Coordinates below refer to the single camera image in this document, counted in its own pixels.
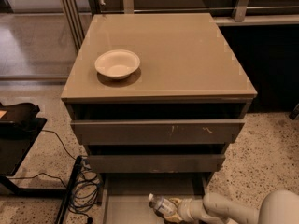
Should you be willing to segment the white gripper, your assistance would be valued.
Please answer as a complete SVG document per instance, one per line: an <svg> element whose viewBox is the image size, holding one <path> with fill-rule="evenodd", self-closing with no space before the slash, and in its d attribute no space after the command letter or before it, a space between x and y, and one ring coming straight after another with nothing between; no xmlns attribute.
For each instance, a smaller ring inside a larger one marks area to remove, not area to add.
<svg viewBox="0 0 299 224"><path fill-rule="evenodd" d="M182 221L191 223L205 220L206 211L201 199L170 198L170 201L178 207L178 210L174 212L155 211L155 214L166 223L180 224Z"/></svg>

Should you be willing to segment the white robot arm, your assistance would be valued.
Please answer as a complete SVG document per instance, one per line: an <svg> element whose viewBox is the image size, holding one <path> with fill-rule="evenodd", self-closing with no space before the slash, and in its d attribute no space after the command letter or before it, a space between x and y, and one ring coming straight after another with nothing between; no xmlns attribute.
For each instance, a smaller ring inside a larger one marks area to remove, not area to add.
<svg viewBox="0 0 299 224"><path fill-rule="evenodd" d="M259 210L209 192L201 199L165 198L149 195L149 206L171 223L206 224L299 224L299 196L288 190L276 190L262 201Z"/></svg>

